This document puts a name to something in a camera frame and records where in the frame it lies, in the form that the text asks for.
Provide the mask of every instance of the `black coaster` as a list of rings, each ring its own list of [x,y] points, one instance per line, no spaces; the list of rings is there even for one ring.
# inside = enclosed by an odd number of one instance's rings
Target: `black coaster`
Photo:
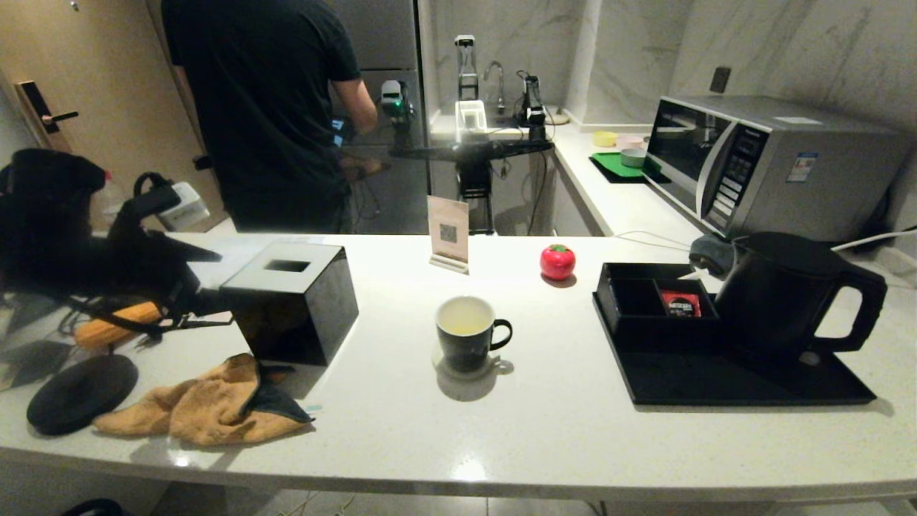
[[[121,355],[90,358],[54,376],[28,404],[26,417],[45,435],[89,426],[114,410],[137,384],[137,367]]]

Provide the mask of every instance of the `white countertop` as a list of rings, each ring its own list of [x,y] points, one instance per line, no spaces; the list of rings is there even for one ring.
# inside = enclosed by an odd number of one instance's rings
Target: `white countertop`
[[[303,407],[321,406],[314,432],[214,449],[90,429],[45,438],[25,421],[35,385],[0,392],[0,457],[193,482],[418,494],[716,501],[917,493],[913,289],[890,277],[872,336],[862,351],[840,355],[879,396],[869,405],[637,408],[591,291],[603,262],[684,263],[685,252],[564,238],[577,252],[577,281],[557,288],[538,273],[540,251],[556,240],[474,237],[465,276],[427,263],[427,237],[327,237],[347,248],[360,314],[332,365],[296,396]],[[460,293],[488,299],[514,326],[502,350],[512,372],[491,377],[490,390],[440,385],[431,364],[434,310]],[[854,309],[845,304],[841,315]],[[168,333],[147,349],[123,345],[117,352],[140,371],[126,404],[246,349],[236,326]],[[308,369],[299,366],[301,381]]]

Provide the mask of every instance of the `mug handle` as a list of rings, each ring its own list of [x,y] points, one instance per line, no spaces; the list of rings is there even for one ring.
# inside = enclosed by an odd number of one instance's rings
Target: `mug handle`
[[[885,278],[860,267],[847,269],[841,273],[840,281],[834,290],[832,300],[844,286],[859,290],[863,296],[860,310],[856,314],[856,319],[854,319],[853,328],[850,329],[850,334],[846,337],[813,337],[812,351],[814,352],[856,351],[863,347],[863,342],[872,332],[873,327],[876,326],[878,314],[882,311],[882,305],[885,303],[885,294],[889,290],[885,284]]]
[[[503,339],[502,341],[492,343],[492,344],[491,344],[491,349],[490,349],[490,351],[498,350],[498,349],[504,347],[504,346],[510,341],[510,339],[513,338],[513,325],[510,324],[510,321],[508,321],[508,320],[506,320],[506,319],[497,319],[497,320],[494,320],[494,321],[493,321],[493,328],[496,328],[496,327],[498,327],[498,326],[505,326],[505,327],[510,331],[510,334],[507,335],[506,338]]]

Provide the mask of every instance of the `white kitchen cabinet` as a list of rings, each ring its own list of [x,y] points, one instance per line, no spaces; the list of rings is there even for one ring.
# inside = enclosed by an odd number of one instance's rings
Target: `white kitchen cabinet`
[[[557,158],[552,160],[554,174],[553,230],[564,237],[601,237],[602,230],[595,217],[571,183],[569,174]]]

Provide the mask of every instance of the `brown cloth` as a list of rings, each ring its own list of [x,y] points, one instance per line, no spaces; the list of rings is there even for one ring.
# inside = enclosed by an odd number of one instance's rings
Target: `brown cloth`
[[[276,374],[265,374],[272,380]],[[260,443],[312,421],[288,395],[261,382],[258,362],[243,353],[193,380],[157,387],[136,404],[93,421],[99,432],[160,435],[201,446]]]
[[[391,163],[383,163],[376,158],[358,156],[346,151],[340,153],[338,162],[341,165],[341,170],[344,171],[344,177],[350,183],[357,183],[357,181],[362,181],[371,175],[379,174],[392,168]]]

